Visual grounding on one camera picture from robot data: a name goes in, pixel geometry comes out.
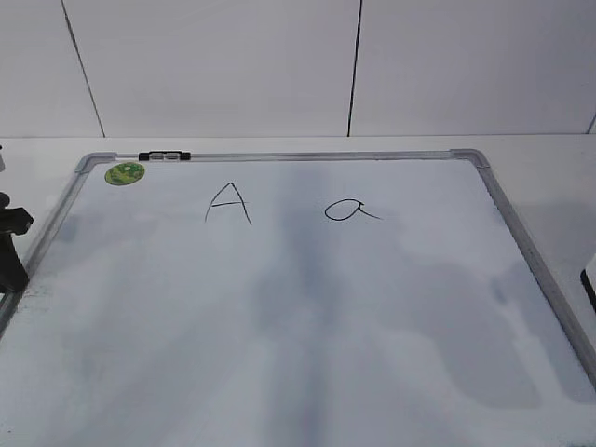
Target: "round magnet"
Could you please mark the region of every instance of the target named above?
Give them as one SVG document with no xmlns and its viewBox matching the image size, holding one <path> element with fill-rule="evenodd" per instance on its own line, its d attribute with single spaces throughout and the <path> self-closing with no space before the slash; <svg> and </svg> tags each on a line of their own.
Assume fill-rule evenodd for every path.
<svg viewBox="0 0 596 447">
<path fill-rule="evenodd" d="M 108 169 L 105 181 L 114 186 L 124 186 L 139 181 L 145 174 L 145 168 L 139 163 L 120 163 Z"/>
</svg>

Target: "white wall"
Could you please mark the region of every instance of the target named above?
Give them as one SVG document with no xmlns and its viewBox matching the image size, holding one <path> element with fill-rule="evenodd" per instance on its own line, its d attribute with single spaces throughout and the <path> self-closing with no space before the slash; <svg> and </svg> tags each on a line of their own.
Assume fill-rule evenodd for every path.
<svg viewBox="0 0 596 447">
<path fill-rule="evenodd" d="M 346 135 L 359 0 L 65 3 L 107 136 Z M 363 0 L 351 134 L 584 133 L 594 23 L 595 0 Z M 60 0 L 0 0 L 0 136 L 100 135 Z"/>
<path fill-rule="evenodd" d="M 345 135 L 359 0 L 67 0 L 108 136 Z"/>
<path fill-rule="evenodd" d="M 0 2 L 0 136 L 101 136 L 60 0 Z"/>
<path fill-rule="evenodd" d="M 364 0 L 353 135 L 584 133 L 594 0 Z"/>
</svg>

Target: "black marker writing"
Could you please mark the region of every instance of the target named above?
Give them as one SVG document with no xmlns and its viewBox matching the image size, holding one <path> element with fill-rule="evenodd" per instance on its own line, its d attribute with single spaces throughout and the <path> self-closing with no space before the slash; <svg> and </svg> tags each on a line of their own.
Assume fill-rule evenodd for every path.
<svg viewBox="0 0 596 447">
<path fill-rule="evenodd" d="M 339 205 L 340 203 L 344 203 L 344 202 L 352 202 L 352 204 L 354 205 L 354 209 L 352 210 L 352 212 L 350 212 L 348 215 L 344 216 L 344 217 L 333 217 L 329 214 L 329 211 L 332 210 L 333 207 L 335 207 L 336 205 Z M 337 202 L 332 203 L 329 207 L 327 207 L 325 209 L 325 216 L 327 216 L 328 219 L 331 219 L 332 221 L 336 221 L 336 222 L 341 222 L 341 221 L 346 221 L 348 220 L 350 217 L 352 217 L 354 214 L 356 214 L 358 211 L 361 212 L 362 214 L 365 214 L 369 217 L 372 217 L 374 219 L 379 219 L 381 220 L 380 217 L 376 217 L 373 216 L 372 214 L 370 214 L 369 212 L 366 212 L 365 210 L 362 209 L 362 207 L 364 206 L 364 204 L 362 202 L 360 202 L 359 200 L 356 200 L 355 198 L 344 198 L 343 200 L 338 200 Z"/>
<path fill-rule="evenodd" d="M 238 201 L 235 201 L 235 202 L 214 203 L 215 200 L 217 200 L 217 197 L 219 197 L 220 194 L 223 191 L 225 191 L 228 187 L 231 187 L 231 188 L 234 189 L 234 192 L 236 193 L 236 195 L 237 195 L 237 197 L 238 197 L 239 200 Z M 252 224 L 251 218 L 249 217 L 249 212 L 246 209 L 246 202 L 242 198 L 242 195 L 238 191 L 238 188 L 236 188 L 236 185 L 233 184 L 232 182 L 229 182 L 226 186 L 224 186 L 222 189 L 220 189 L 218 191 L 218 193 L 215 195 L 215 197 L 213 198 L 213 200 L 209 204 L 209 207 L 207 208 L 207 212 L 205 213 L 205 222 L 207 221 L 207 218 L 209 217 L 209 211 L 211 210 L 211 208 L 224 207 L 224 206 L 227 206 L 227 205 L 242 205 L 242 209 L 244 210 L 244 215 L 246 216 L 246 220 L 249 221 L 249 224 Z"/>
</svg>

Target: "black clamp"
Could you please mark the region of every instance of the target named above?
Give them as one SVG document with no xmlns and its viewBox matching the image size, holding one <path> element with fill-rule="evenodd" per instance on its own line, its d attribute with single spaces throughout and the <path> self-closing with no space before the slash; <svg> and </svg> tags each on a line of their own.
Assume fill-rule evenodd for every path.
<svg viewBox="0 0 596 447">
<path fill-rule="evenodd" d="M 12 234 L 27 233 L 34 218 L 23 208 L 7 210 L 9 204 L 10 197 L 0 193 L 0 293 L 22 291 L 29 283 L 12 243 Z"/>
</svg>

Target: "table surface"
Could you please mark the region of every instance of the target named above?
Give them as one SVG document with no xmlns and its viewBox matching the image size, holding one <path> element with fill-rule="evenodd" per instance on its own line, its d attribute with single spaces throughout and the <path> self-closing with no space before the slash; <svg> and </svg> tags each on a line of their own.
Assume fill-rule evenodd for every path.
<svg viewBox="0 0 596 447">
<path fill-rule="evenodd" d="M 375 137 L 300 139 L 2 139 L 0 191 L 11 206 L 34 217 L 15 237 L 23 256 L 57 203 L 79 159 L 91 152 L 130 154 L 172 150 L 193 153 L 440 151 L 473 148 L 494 174 L 559 283 L 590 341 L 596 314 L 579 274 L 596 252 L 596 135 Z"/>
</svg>

